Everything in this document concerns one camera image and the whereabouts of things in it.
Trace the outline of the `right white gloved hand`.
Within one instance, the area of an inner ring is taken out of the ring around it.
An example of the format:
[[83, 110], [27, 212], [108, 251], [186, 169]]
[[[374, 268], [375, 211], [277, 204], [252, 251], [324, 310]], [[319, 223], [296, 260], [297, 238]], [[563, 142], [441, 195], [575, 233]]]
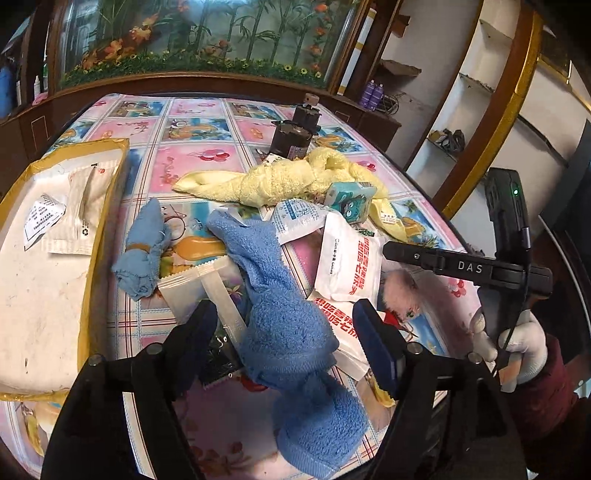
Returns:
[[494, 343], [485, 331], [486, 320], [477, 313], [470, 323], [473, 350], [487, 363], [490, 370], [499, 369], [501, 390], [512, 393], [533, 380], [548, 359], [546, 335], [530, 310], [519, 315], [513, 330], [505, 330]]

